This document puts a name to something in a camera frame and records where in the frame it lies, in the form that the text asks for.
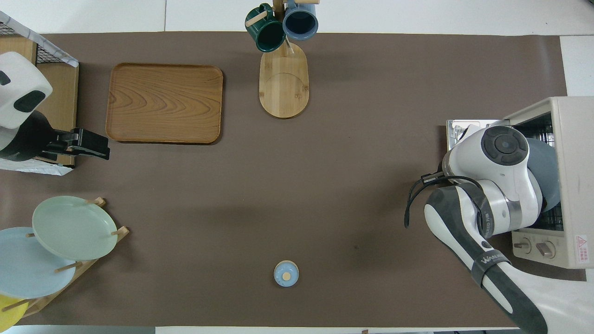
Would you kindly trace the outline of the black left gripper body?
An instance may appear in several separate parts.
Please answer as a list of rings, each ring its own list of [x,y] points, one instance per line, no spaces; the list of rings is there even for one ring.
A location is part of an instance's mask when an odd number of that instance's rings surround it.
[[[45,154],[50,159],[56,159],[59,155],[72,157],[84,155],[106,161],[110,159],[107,137],[83,128],[74,128],[70,131],[55,129],[54,132],[55,139],[45,147]]]

